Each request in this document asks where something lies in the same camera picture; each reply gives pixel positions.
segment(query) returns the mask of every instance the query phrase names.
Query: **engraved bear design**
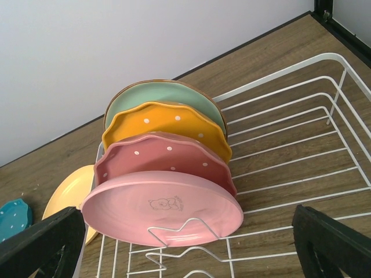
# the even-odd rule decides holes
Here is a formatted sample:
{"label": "engraved bear design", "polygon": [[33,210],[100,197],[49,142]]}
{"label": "engraved bear design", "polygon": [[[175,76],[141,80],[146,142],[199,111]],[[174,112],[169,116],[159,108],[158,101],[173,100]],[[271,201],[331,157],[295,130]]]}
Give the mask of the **engraved bear design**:
{"label": "engraved bear design", "polygon": [[148,200],[154,210],[178,210],[175,198]]}

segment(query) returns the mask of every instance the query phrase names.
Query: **dish rack frame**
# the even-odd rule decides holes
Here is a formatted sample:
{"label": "dish rack frame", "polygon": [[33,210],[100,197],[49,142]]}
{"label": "dish rack frame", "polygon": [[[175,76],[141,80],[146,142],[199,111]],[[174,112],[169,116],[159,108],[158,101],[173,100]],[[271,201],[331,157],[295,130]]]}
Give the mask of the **dish rack frame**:
{"label": "dish rack frame", "polygon": [[[284,204],[279,204],[279,205],[276,205],[276,206],[270,206],[270,207],[260,208],[258,210],[244,211],[243,212],[244,215],[248,215],[250,213],[254,213],[254,212],[258,212],[258,211],[263,211],[263,210],[268,210],[268,209],[273,209],[273,208],[275,209],[275,208],[278,208],[278,207],[284,207],[284,206],[288,206],[288,205],[293,205],[293,204],[300,204],[300,203],[303,203],[303,202],[308,202],[308,201],[313,201],[313,200],[319,200],[319,199],[324,199],[324,198],[329,198],[329,197],[335,197],[335,196],[340,196],[340,195],[345,195],[345,194],[350,194],[350,193],[355,193],[355,192],[367,191],[367,190],[370,190],[371,189],[370,180],[366,176],[363,168],[359,165],[359,163],[358,163],[355,155],[353,154],[353,152],[352,152],[351,148],[349,147],[347,141],[345,140],[342,132],[339,130],[338,126],[336,125],[336,123],[335,123],[335,121],[333,120],[333,117],[332,117],[334,111],[336,111],[338,113],[338,115],[341,117],[341,120],[345,123],[346,127],[349,129],[349,131],[350,131],[351,135],[353,136],[353,138],[356,140],[357,144],[361,148],[361,150],[364,153],[364,155],[366,156],[367,160],[371,163],[371,155],[370,155],[370,153],[368,152],[368,150],[366,149],[365,145],[363,144],[363,142],[359,138],[359,135],[357,134],[357,132],[354,130],[354,128],[352,127],[352,125],[349,123],[348,119],[345,117],[345,115],[343,114],[343,112],[341,111],[341,109],[339,108],[339,106],[337,105],[337,101],[338,101],[339,97],[341,97],[343,99],[343,101],[345,102],[347,108],[349,108],[349,110],[351,111],[352,115],[357,120],[358,124],[361,126],[361,128],[363,129],[363,131],[366,133],[366,135],[368,137],[368,140],[371,140],[371,132],[370,132],[370,130],[367,128],[367,126],[365,125],[365,123],[363,122],[363,120],[361,119],[361,117],[358,115],[358,113],[356,112],[356,110],[353,108],[353,106],[351,105],[351,103],[349,102],[349,100],[347,99],[347,97],[345,96],[345,94],[343,93],[342,87],[343,87],[343,83],[344,83],[345,77],[347,75],[349,75],[353,79],[353,81],[358,85],[358,87],[360,88],[360,90],[365,94],[365,96],[368,98],[369,101],[371,101],[371,90],[366,86],[366,84],[363,82],[363,80],[359,77],[359,75],[355,72],[355,70],[350,66],[350,64],[347,62],[347,60],[343,56],[341,56],[341,55],[339,55],[337,53],[323,53],[323,54],[319,54],[317,56],[314,56],[312,58],[309,58],[309,59],[304,60],[302,62],[299,62],[297,64],[294,64],[294,65],[291,65],[289,67],[286,67],[286,68],[284,68],[282,70],[279,70],[279,71],[277,71],[277,72],[275,72],[273,74],[267,75],[267,76],[265,76],[263,78],[260,78],[260,79],[258,79],[256,81],[250,82],[250,83],[248,83],[246,85],[243,85],[243,86],[241,86],[241,87],[239,87],[237,89],[231,90],[231,91],[229,91],[227,93],[224,93],[224,94],[222,94],[220,96],[217,96],[217,97],[213,98],[213,100],[216,103],[218,103],[220,101],[226,100],[226,99],[231,98],[233,96],[236,96],[238,94],[244,93],[244,92],[246,92],[246,91],[248,91],[248,90],[250,90],[252,88],[258,87],[258,86],[263,85],[263,84],[265,84],[267,82],[273,81],[273,80],[275,80],[277,78],[283,77],[283,76],[285,76],[287,74],[291,74],[292,72],[298,71],[298,70],[300,70],[302,68],[305,68],[307,66],[310,66],[310,65],[313,65],[315,63],[318,63],[320,61],[325,61],[325,60],[337,61],[337,62],[339,62],[343,66],[343,73],[341,75],[341,78],[340,78],[340,82],[339,83],[337,83],[330,76],[319,76],[319,77],[312,78],[312,79],[309,79],[307,81],[300,82],[300,83],[297,83],[297,84],[294,84],[294,85],[285,87],[283,89],[279,89],[279,90],[276,90],[274,92],[267,93],[267,94],[264,94],[262,96],[258,96],[258,97],[252,98],[250,100],[246,100],[246,101],[243,101],[241,103],[238,103],[238,104],[229,106],[227,108],[222,109],[222,111],[225,112],[225,111],[234,109],[236,107],[239,107],[241,105],[250,104],[250,103],[253,103],[254,101],[258,101],[258,100],[262,100],[264,98],[275,96],[275,95],[277,95],[279,93],[285,92],[285,91],[290,90],[290,89],[294,89],[296,87],[300,87],[300,86],[303,86],[303,85],[306,85],[306,84],[309,84],[309,83],[312,83],[312,82],[316,82],[316,81],[319,81],[321,79],[326,79],[326,80],[329,80],[331,82],[331,84],[334,86],[334,88],[336,89],[336,95],[335,95],[334,98],[332,98],[328,93],[318,92],[318,93],[311,94],[309,96],[300,98],[298,100],[290,101],[288,103],[284,103],[282,105],[278,105],[276,107],[273,107],[273,108],[270,108],[270,109],[267,109],[267,110],[263,110],[261,112],[255,113],[253,115],[248,115],[248,116],[245,116],[243,118],[233,120],[231,122],[228,122],[227,124],[228,125],[233,125],[233,124],[238,123],[238,122],[241,122],[243,120],[247,120],[247,119],[254,118],[256,116],[264,115],[266,113],[275,111],[277,109],[288,107],[290,105],[297,104],[297,103],[300,103],[302,101],[309,100],[311,98],[318,97],[318,96],[324,96],[324,97],[328,98],[328,100],[330,101],[330,103],[332,105],[330,111],[325,106],[318,106],[318,107],[315,107],[315,108],[312,108],[312,109],[309,109],[309,110],[306,110],[306,111],[301,111],[301,112],[296,113],[294,115],[290,115],[290,116],[287,116],[287,117],[284,117],[284,118],[281,118],[281,119],[278,119],[278,120],[275,120],[275,121],[272,121],[272,122],[269,122],[269,123],[265,123],[265,124],[260,125],[260,126],[256,126],[256,127],[253,127],[253,128],[250,128],[250,129],[246,129],[246,130],[243,130],[243,131],[234,133],[234,134],[230,134],[228,136],[228,138],[234,137],[234,136],[237,136],[237,135],[240,135],[242,133],[247,133],[247,132],[250,132],[250,131],[254,131],[254,130],[257,130],[257,129],[260,129],[260,128],[263,128],[263,127],[267,127],[267,126],[270,126],[270,125],[273,125],[273,124],[276,124],[276,123],[279,123],[279,122],[283,122],[285,120],[293,119],[295,117],[302,116],[302,115],[305,115],[305,114],[308,114],[308,113],[311,113],[311,112],[314,112],[314,111],[317,111],[317,110],[323,110],[325,112],[326,116],[322,116],[322,117],[319,117],[319,118],[316,118],[316,119],[312,119],[312,120],[309,120],[309,121],[306,121],[306,122],[302,122],[302,123],[299,123],[299,124],[296,124],[296,125],[288,126],[288,127],[285,127],[283,129],[276,130],[276,131],[273,131],[273,132],[265,133],[263,135],[260,135],[260,136],[257,136],[257,137],[254,137],[254,138],[251,138],[251,139],[248,139],[248,140],[243,140],[241,142],[232,144],[231,147],[234,147],[234,146],[239,145],[239,144],[244,144],[244,143],[246,143],[248,141],[253,141],[253,140],[256,140],[256,139],[265,137],[265,136],[276,134],[276,133],[279,133],[279,132],[282,132],[282,131],[285,131],[285,130],[292,129],[294,127],[302,126],[302,125],[305,125],[305,124],[308,124],[308,123],[312,123],[312,122],[315,122],[315,121],[318,121],[318,120],[322,120],[322,119],[327,119],[326,124],[327,125],[332,125],[334,127],[334,131],[331,131],[329,133],[324,133],[324,134],[321,134],[321,135],[317,135],[317,136],[313,136],[313,137],[309,137],[309,138],[306,138],[306,139],[303,139],[303,140],[291,142],[291,143],[288,143],[288,144],[285,144],[285,145],[280,145],[280,146],[275,147],[275,148],[266,149],[266,150],[263,150],[263,151],[260,151],[260,152],[256,152],[256,153],[253,153],[253,154],[250,154],[250,155],[242,156],[240,158],[234,158],[231,161],[238,160],[238,159],[241,159],[241,158],[247,158],[249,156],[257,155],[257,154],[264,153],[264,152],[274,151],[275,149],[279,149],[279,148],[282,148],[282,147],[287,147],[289,145],[298,144],[300,142],[312,140],[312,139],[319,138],[321,136],[330,135],[330,134],[337,134],[344,146],[342,148],[335,149],[335,150],[332,150],[332,151],[322,152],[322,153],[318,153],[316,155],[311,155],[311,156],[307,156],[307,157],[304,157],[304,158],[291,160],[289,162],[285,162],[285,163],[281,163],[281,164],[276,164],[274,166],[270,166],[270,167],[267,167],[267,168],[264,168],[264,169],[260,169],[260,170],[256,170],[256,171],[253,171],[253,172],[244,173],[244,174],[241,174],[241,175],[238,175],[238,176],[233,177],[233,179],[239,178],[239,177],[244,177],[244,176],[249,175],[249,174],[258,173],[258,172],[261,172],[261,171],[273,169],[273,168],[276,168],[276,167],[284,166],[284,165],[287,165],[287,164],[296,163],[296,162],[299,162],[299,161],[302,161],[302,160],[306,160],[306,159],[310,159],[310,158],[314,158],[314,157],[317,157],[317,156],[326,155],[326,154],[329,154],[329,153],[334,153],[334,152],[338,152],[338,151],[347,151],[348,154],[350,155],[350,158],[352,159],[352,161],[354,163],[354,166],[353,167],[350,167],[350,168],[347,168],[347,169],[343,169],[343,170],[340,170],[340,171],[336,171],[336,172],[332,172],[332,173],[328,173],[328,174],[324,174],[324,175],[319,175],[319,176],[316,176],[316,177],[306,178],[306,179],[303,179],[303,180],[292,181],[292,182],[288,182],[288,183],[284,183],[284,184],[278,184],[278,185],[274,185],[274,186],[269,186],[268,188],[264,188],[264,189],[277,188],[277,187],[285,186],[285,185],[298,184],[300,182],[314,180],[314,179],[322,178],[322,177],[328,177],[330,175],[336,175],[336,174],[340,174],[340,173],[345,172],[345,171],[353,171],[353,170],[358,170],[359,171],[360,175],[362,176],[362,178],[365,181],[365,183],[366,183],[367,186],[366,187],[363,187],[363,188],[349,190],[349,191],[333,193],[333,194],[330,194],[330,195],[322,195],[322,196],[318,196],[318,197],[312,197],[310,199],[298,200],[298,201],[295,201],[295,202],[284,203]],[[103,148],[103,145],[101,143],[99,145],[99,148],[98,148],[98,152],[97,152],[97,156],[96,156],[96,161],[98,161],[102,157],[103,153],[104,153],[104,148]],[[92,189],[94,189],[94,187],[95,187],[95,182],[93,180],[93,182],[92,182]],[[259,190],[261,190],[261,189],[254,189],[252,191],[238,192],[238,195],[249,193],[249,192],[254,192],[254,191],[259,191]],[[367,216],[367,215],[371,215],[371,211],[368,212],[368,213],[345,215],[345,216],[342,216],[342,217],[337,217],[335,219],[336,220],[344,220],[344,219],[349,219],[349,218],[363,217],[363,216]],[[206,249],[204,247],[201,247],[201,246],[189,247],[184,252],[182,252],[181,254],[177,254],[177,255],[167,254],[167,253],[164,252],[166,250],[166,248],[167,248],[166,243],[164,241],[162,241],[160,238],[158,238],[153,233],[152,230],[154,230],[154,229],[161,229],[161,230],[166,230],[166,231],[178,232],[178,231],[182,230],[191,221],[200,221],[205,226],[205,229],[208,229],[211,233],[214,234],[214,236],[215,236],[216,239],[218,239],[218,240],[225,240],[226,246],[227,246],[227,252],[228,252],[228,259],[221,259],[218,256],[216,256],[215,254],[213,254],[211,251],[209,251],[208,249]],[[265,259],[265,258],[274,258],[274,257],[283,257],[283,256],[291,256],[291,255],[296,255],[296,252],[270,254],[270,255],[261,255],[261,256],[255,256],[255,257],[245,257],[245,258],[233,258],[232,255],[231,255],[230,239],[233,239],[233,238],[236,238],[236,237],[247,237],[247,236],[251,236],[251,235],[259,235],[259,234],[262,234],[262,233],[270,233],[270,232],[282,231],[282,230],[287,230],[287,229],[292,229],[292,226],[284,226],[284,227],[279,227],[279,228],[274,228],[274,229],[268,229],[268,230],[264,230],[264,231],[244,233],[242,235],[232,235],[232,236],[227,236],[227,237],[218,237],[218,235],[216,233],[214,233],[212,231],[212,229],[202,219],[199,219],[199,218],[190,218],[190,219],[188,219],[181,227],[179,227],[179,229],[169,229],[169,228],[166,228],[166,227],[148,227],[148,232],[150,234],[152,234],[152,236],[156,237],[157,240],[159,240],[159,242],[161,242],[161,244],[163,244],[163,247],[154,247],[154,248],[148,248],[148,249],[145,249],[145,250],[133,251],[133,244],[130,243],[129,254],[128,254],[128,269],[127,269],[126,276],[127,276],[127,278],[129,278],[129,277],[135,277],[136,275],[140,275],[142,273],[151,273],[151,272],[153,272],[154,274],[157,273],[158,276],[160,278],[162,278],[163,271],[166,271],[166,266],[162,263],[162,258],[163,257],[181,258],[184,255],[186,255],[188,252],[192,251],[192,250],[202,250],[205,253],[209,254],[212,258],[216,259],[217,261],[222,262],[222,263],[229,264],[230,265],[231,277],[234,278],[235,277],[235,272],[234,272],[233,262],[237,262],[237,261],[250,261],[250,260],[256,260],[256,259]],[[105,236],[103,235],[102,241],[101,241],[101,249],[100,249],[100,256],[99,256],[97,276],[96,276],[97,278],[100,277],[100,272],[101,272],[101,264],[102,264],[103,251],[104,251],[104,241],[105,241]],[[115,253],[114,253],[114,261],[113,261],[113,269],[112,269],[112,277],[115,277],[115,271],[116,271],[116,265],[117,265],[118,245],[119,245],[119,240],[116,240]],[[149,259],[150,261],[156,263],[159,266],[159,268],[152,269],[152,270],[143,270],[143,271],[132,272],[130,270],[130,264],[131,264],[131,260],[132,260],[132,254],[135,254],[135,253],[145,253],[145,256],[147,257],[147,259]],[[77,269],[75,271],[75,274],[76,273],[79,273],[79,269],[80,269],[81,261],[82,261],[82,256],[83,256],[83,249],[81,251],[81,256],[80,256],[80,259],[79,259],[78,266],[77,266]],[[211,277],[211,278],[214,277],[207,270],[195,269],[195,270],[190,271],[187,275],[185,275],[184,278],[190,277],[194,273],[203,273],[207,277]]]}

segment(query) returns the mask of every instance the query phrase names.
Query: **teal plate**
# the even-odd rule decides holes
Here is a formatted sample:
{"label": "teal plate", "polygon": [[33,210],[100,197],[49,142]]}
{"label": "teal plate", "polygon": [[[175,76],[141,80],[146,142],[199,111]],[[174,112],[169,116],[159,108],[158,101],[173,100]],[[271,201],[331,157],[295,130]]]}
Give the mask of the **teal plate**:
{"label": "teal plate", "polygon": [[7,202],[0,208],[0,243],[32,224],[31,208],[22,200]]}
{"label": "teal plate", "polygon": [[104,119],[105,128],[110,126],[117,113],[148,101],[172,101],[191,106],[220,126],[223,133],[227,134],[224,119],[216,103],[186,84],[168,80],[143,81],[119,92],[107,108]]}

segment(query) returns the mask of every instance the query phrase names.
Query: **dishware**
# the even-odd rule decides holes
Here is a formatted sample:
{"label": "dishware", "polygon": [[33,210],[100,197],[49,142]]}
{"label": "dishware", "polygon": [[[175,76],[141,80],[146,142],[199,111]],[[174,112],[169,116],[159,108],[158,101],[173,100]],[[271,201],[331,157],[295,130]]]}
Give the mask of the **dishware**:
{"label": "dishware", "polygon": [[169,247],[199,245],[235,232],[243,221],[237,201],[214,182],[174,171],[122,175],[97,186],[82,203],[85,222],[98,232],[125,242]]}
{"label": "dishware", "polygon": [[95,164],[96,185],[139,171],[176,171],[205,178],[237,194],[231,172],[211,149],[177,134],[153,132],[111,144]]}
{"label": "dishware", "polygon": [[[57,213],[66,207],[77,207],[89,194],[94,179],[94,165],[83,166],[72,174],[57,187],[48,204],[46,205],[42,219]],[[85,244],[89,244],[97,235],[97,232],[88,227]]]}
{"label": "dishware", "polygon": [[164,131],[198,140],[226,163],[232,156],[232,150],[217,124],[187,105],[157,101],[116,114],[103,133],[104,149],[107,150],[114,142],[151,131]]}
{"label": "dishware", "polygon": [[107,129],[117,113],[132,109],[148,101],[172,101],[193,107],[220,126],[225,137],[227,122],[217,104],[202,91],[179,81],[147,80],[122,89],[110,102],[104,114]]}
{"label": "dishware", "polygon": [[32,225],[32,210],[22,200],[7,202],[0,208],[0,243]]}

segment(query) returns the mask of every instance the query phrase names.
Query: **blue scalloped plate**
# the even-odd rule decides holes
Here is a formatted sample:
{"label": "blue scalloped plate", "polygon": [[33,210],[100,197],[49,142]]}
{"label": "blue scalloped plate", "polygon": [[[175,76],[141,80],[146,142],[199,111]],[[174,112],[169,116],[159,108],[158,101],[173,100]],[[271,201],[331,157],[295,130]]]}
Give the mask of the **blue scalloped plate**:
{"label": "blue scalloped plate", "polygon": [[22,200],[16,199],[0,208],[0,242],[22,232],[32,224],[32,210]]}

